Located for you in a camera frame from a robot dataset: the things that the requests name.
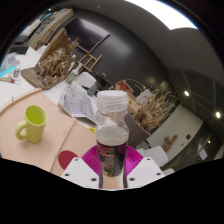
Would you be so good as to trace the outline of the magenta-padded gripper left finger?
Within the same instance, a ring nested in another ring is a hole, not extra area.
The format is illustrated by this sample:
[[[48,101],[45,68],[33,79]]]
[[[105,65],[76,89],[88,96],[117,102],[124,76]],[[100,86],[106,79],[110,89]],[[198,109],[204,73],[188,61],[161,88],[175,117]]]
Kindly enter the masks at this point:
[[[65,150],[60,153],[62,178],[84,188],[99,189],[101,187],[101,163],[97,147],[90,148],[82,157]]]

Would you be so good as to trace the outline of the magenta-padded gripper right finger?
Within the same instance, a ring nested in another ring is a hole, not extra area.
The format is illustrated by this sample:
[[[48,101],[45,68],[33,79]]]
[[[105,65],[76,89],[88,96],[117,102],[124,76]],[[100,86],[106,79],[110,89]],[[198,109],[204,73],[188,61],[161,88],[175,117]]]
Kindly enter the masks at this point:
[[[164,177],[164,173],[151,157],[143,157],[131,146],[125,157],[125,187],[139,188]]]

